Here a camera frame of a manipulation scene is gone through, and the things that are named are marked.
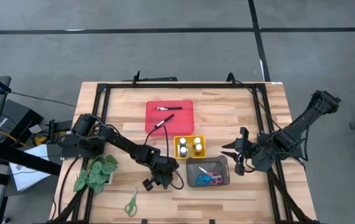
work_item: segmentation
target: scissor handle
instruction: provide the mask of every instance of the scissor handle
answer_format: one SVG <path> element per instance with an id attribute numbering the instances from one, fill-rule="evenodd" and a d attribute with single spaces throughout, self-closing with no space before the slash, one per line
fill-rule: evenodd
<path id="1" fill-rule="evenodd" d="M 198 186 L 206 186 L 208 184 L 204 174 L 199 174 L 197 176 L 196 184 Z"/>
<path id="2" fill-rule="evenodd" d="M 221 176 L 220 174 L 215 173 L 215 172 L 211 172 L 211 173 L 209 173 L 209 175 L 211 175 L 211 176 L 216 176 L 216 175 Z M 217 184 L 219 184 L 219 183 L 222 183 L 222 178 L 212 179 L 212 180 L 211 180 L 211 184 L 213 184 L 213 185 L 217 185 Z"/>
<path id="3" fill-rule="evenodd" d="M 125 206 L 125 212 L 128 214 L 129 217 L 133 217 L 134 215 L 136 215 L 137 211 L 138 211 L 138 207 L 132 201 Z"/>

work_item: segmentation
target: green scissors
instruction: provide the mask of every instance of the green scissors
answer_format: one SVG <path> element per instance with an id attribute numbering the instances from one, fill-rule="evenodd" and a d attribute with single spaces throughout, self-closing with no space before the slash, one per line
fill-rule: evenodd
<path id="1" fill-rule="evenodd" d="M 135 189 L 133 192 L 133 198 L 130 202 L 125 206 L 125 212 L 128 214 L 129 217 L 133 217 L 136 212 L 138 211 L 138 207 L 136 206 L 136 196 L 138 194 L 138 189 Z"/>

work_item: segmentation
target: scissors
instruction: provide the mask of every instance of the scissors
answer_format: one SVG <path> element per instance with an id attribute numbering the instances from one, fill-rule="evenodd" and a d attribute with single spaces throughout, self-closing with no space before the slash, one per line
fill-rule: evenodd
<path id="1" fill-rule="evenodd" d="M 133 217 L 138 211 L 138 207 L 136 206 L 136 196 L 138 194 L 138 189 L 136 188 L 133 192 L 132 200 L 125 206 L 125 212 L 129 217 Z"/>
<path id="2" fill-rule="evenodd" d="M 212 185 L 217 185 L 217 184 L 222 183 L 222 177 L 220 177 L 220 174 L 218 174 L 216 172 L 208 172 L 202 167 L 198 167 L 198 169 L 200 169 L 201 171 L 203 171 L 206 175 L 208 175 L 210 177 L 219 176 L 219 178 L 212 178 L 212 180 L 211 180 Z"/>
<path id="3" fill-rule="evenodd" d="M 219 182 L 216 181 L 216 180 L 222 178 L 221 175 L 214 175 L 214 174 L 216 174 L 216 173 L 212 173 L 211 175 L 208 175 L 208 172 L 206 172 L 206 171 L 203 171 L 203 172 L 205 172 L 206 175 L 204 175 L 204 174 L 199 174 L 198 177 L 197 177 L 196 184 L 197 184 L 198 186 L 206 186 L 206 185 L 208 185 L 208 183 L 209 183 L 210 181 L 211 181 L 211 184 L 212 184 L 212 185 L 215 185 L 215 184 L 219 183 Z"/>

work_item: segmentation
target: blue scissors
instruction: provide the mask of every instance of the blue scissors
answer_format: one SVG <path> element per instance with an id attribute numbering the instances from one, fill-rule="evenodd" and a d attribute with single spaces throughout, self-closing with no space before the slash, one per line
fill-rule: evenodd
<path id="1" fill-rule="evenodd" d="M 220 179 L 222 178 L 221 175 L 217 175 L 217 176 L 208 176 L 208 175 L 205 175 L 205 174 L 199 174 L 198 177 L 197 177 L 197 180 L 196 180 L 196 184 L 198 186 L 207 186 L 208 183 L 211 181 L 211 180 L 214 180 L 214 179 Z"/>
<path id="2" fill-rule="evenodd" d="M 133 197 L 132 200 L 125 206 L 125 212 L 128 214 L 129 217 L 133 217 L 136 215 L 136 212 L 138 211 L 138 207 L 136 206 L 136 196 L 138 194 L 138 189 L 135 189 L 135 192 L 133 192 Z"/>

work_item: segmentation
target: gray carpet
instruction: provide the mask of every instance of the gray carpet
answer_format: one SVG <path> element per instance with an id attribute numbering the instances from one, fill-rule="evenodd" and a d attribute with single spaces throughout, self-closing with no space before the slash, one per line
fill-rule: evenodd
<path id="1" fill-rule="evenodd" d="M 355 1 L 256 0 L 260 27 L 355 27 Z M 251 27 L 247 1 L 0 0 L 0 29 Z M 306 174 L 318 219 L 355 223 L 355 32 L 262 34 L 272 81 L 285 84 L 293 117 L 317 89 L 342 99 L 310 131 Z M 220 81 L 233 72 L 262 81 L 253 33 L 0 35 L 0 76 L 19 93 L 75 104 L 83 81 L 176 76 Z M 10 99 L 47 119 L 73 108 L 22 96 Z M 10 197 L 12 223 L 45 222 L 57 178 Z"/>

